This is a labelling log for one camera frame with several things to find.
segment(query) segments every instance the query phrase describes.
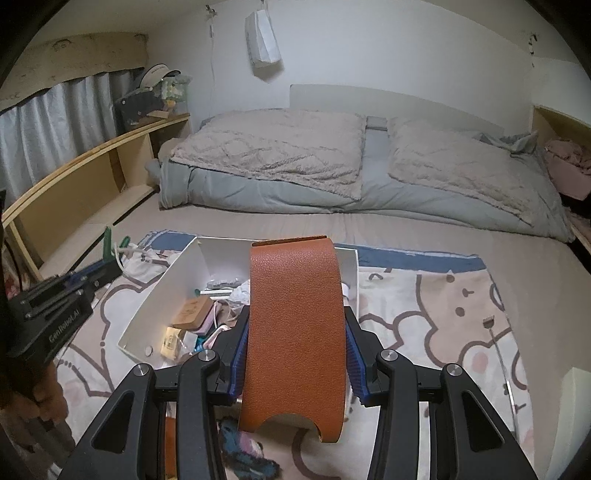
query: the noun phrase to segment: beige valance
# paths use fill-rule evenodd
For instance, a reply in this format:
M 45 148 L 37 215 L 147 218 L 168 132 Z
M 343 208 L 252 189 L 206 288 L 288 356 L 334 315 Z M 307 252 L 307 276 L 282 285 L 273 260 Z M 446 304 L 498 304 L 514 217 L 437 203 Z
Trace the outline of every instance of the beige valance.
M 145 67 L 146 36 L 115 32 L 73 35 L 26 49 L 0 88 L 0 111 L 58 83 L 101 72 Z

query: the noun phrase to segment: orange leather case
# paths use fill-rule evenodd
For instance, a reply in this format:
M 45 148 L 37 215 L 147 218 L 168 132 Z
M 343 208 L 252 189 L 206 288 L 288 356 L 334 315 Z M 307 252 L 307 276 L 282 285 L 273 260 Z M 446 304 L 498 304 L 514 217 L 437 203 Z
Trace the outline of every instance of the orange leather case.
M 251 309 L 239 427 L 295 413 L 322 442 L 345 414 L 345 321 L 339 263 L 328 238 L 260 242 L 251 249 Z

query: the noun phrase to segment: curtain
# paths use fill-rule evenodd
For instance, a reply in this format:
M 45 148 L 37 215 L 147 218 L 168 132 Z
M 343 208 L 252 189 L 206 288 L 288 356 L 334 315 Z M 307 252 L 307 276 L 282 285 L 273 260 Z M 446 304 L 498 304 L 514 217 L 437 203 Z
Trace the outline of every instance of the curtain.
M 0 113 L 0 189 L 7 206 L 78 155 L 123 133 L 113 102 L 137 70 L 59 83 Z

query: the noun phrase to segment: headboard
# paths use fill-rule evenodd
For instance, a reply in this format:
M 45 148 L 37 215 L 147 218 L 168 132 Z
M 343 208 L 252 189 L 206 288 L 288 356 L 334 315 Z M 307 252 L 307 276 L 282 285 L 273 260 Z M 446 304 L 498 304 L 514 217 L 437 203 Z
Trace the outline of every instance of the headboard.
M 442 103 L 404 93 L 344 85 L 291 85 L 290 107 L 325 112 L 350 112 L 361 115 L 410 120 L 423 119 L 443 128 L 481 130 L 496 137 L 503 127 Z

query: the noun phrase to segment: metal screw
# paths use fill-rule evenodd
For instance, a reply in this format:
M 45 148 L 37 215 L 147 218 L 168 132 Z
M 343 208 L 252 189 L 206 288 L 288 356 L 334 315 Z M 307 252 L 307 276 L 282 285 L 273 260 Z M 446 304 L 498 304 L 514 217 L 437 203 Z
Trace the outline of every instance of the metal screw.
M 197 354 L 197 357 L 199 357 L 202 362 L 209 362 L 216 357 L 216 352 L 213 350 L 201 350 Z
M 398 354 L 394 350 L 390 350 L 389 348 L 386 348 L 386 350 L 382 350 L 380 356 L 387 362 L 394 362 L 394 360 L 398 358 Z
M 133 368 L 133 370 L 136 377 L 143 377 L 150 371 L 150 366 L 148 364 L 138 364 Z
M 458 364 L 449 364 L 446 367 L 447 373 L 449 373 L 452 377 L 459 377 L 464 370 Z

